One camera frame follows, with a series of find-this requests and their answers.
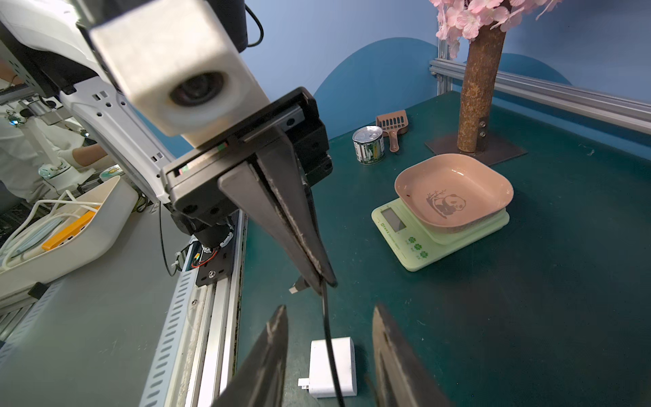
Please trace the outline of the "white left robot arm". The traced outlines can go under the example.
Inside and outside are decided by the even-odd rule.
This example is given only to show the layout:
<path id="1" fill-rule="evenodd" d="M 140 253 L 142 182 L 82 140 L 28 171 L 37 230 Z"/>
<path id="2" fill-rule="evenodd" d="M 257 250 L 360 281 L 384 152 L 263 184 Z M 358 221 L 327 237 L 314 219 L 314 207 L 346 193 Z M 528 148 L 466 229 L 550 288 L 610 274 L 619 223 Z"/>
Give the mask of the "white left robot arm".
<path id="1" fill-rule="evenodd" d="M 1 55 L 59 102 L 205 248 L 242 210 L 285 250 L 296 290 L 337 278 L 311 188 L 332 172 L 315 98 L 271 101 L 242 59 L 242 1 L 4 1 Z"/>

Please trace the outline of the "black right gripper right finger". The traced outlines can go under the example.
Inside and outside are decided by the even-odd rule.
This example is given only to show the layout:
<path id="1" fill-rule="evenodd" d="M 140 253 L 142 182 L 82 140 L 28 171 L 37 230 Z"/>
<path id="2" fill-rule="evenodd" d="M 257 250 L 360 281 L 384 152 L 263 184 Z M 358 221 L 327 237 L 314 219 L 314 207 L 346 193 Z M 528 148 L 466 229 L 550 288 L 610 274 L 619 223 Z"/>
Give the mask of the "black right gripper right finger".
<path id="1" fill-rule="evenodd" d="M 383 304 L 374 308 L 372 339 L 379 406 L 450 406 Z"/>

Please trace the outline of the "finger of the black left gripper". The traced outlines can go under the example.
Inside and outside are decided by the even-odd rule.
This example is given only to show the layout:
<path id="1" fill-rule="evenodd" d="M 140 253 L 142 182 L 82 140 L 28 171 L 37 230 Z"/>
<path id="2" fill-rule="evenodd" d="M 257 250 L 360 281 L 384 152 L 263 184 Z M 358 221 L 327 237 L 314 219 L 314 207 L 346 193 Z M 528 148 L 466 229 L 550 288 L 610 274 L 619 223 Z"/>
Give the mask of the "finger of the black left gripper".
<path id="1" fill-rule="evenodd" d="M 252 220 L 261 226 L 293 261 L 306 284 L 322 295 L 320 275 L 305 254 L 281 205 L 264 185 L 254 167 L 244 162 L 219 177 L 218 187 Z"/>
<path id="2" fill-rule="evenodd" d="M 318 233 L 293 145 L 280 135 L 257 152 L 259 168 L 280 207 L 288 230 L 287 248 L 298 255 L 295 264 L 309 285 L 337 286 L 337 278 Z"/>

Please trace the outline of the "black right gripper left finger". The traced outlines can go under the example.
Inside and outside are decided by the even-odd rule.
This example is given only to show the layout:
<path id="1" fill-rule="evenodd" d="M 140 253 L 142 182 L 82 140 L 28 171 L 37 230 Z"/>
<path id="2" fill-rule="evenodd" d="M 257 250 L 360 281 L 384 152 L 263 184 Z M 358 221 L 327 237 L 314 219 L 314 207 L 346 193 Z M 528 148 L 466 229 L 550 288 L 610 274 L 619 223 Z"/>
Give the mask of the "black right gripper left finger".
<path id="1" fill-rule="evenodd" d="M 279 306 L 213 406 L 282 406 L 288 356 L 288 314 Z"/>

